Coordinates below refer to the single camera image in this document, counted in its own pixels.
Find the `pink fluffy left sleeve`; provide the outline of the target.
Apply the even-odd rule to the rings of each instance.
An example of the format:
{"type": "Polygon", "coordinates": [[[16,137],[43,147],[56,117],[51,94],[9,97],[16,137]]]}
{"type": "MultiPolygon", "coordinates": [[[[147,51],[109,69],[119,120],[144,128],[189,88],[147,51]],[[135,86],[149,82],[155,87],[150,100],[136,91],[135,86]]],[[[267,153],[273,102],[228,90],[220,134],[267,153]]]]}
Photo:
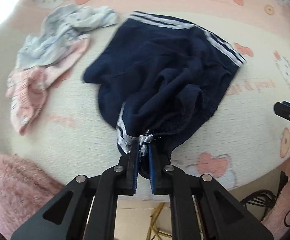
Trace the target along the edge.
{"type": "Polygon", "coordinates": [[[63,188],[33,161],[0,154],[0,233],[10,239],[63,188]]]}

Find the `navy striped shorts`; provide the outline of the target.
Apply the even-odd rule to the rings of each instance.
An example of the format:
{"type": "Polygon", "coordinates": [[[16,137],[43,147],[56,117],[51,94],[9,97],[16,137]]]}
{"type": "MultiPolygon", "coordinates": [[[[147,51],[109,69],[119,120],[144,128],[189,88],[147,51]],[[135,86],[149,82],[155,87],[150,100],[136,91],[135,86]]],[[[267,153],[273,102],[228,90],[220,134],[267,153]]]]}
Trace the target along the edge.
{"type": "Polygon", "coordinates": [[[210,119],[244,57],[194,23],[132,12],[83,80],[99,85],[103,119],[117,131],[121,154],[140,145],[138,172],[149,178],[147,146],[168,157],[210,119]]]}

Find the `pink cartoon pajama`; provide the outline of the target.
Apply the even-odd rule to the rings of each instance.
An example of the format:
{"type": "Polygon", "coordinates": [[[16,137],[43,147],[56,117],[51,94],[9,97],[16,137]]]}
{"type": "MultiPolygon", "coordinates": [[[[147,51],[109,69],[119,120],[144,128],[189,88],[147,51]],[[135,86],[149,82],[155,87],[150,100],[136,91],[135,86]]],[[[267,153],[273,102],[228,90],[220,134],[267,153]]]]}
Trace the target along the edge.
{"type": "Polygon", "coordinates": [[[7,79],[6,97],[11,99],[10,120],[15,131],[24,135],[38,117],[55,81],[82,58],[90,45],[90,35],[82,35],[69,46],[65,57],[48,66],[34,66],[21,70],[14,68],[7,79]]]}

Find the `white blue cartoon pajama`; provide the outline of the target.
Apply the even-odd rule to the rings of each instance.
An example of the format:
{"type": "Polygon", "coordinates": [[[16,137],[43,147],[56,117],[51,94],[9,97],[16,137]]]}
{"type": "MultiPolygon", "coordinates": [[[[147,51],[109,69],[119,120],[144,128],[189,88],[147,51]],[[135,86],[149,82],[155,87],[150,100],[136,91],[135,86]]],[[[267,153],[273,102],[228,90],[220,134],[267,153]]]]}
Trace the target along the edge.
{"type": "Polygon", "coordinates": [[[49,66],[69,55],[74,42],[88,38],[87,32],[118,23],[118,13],[110,7],[92,8],[69,4],[49,14],[38,36],[28,35],[17,53],[15,68],[49,66]]]}

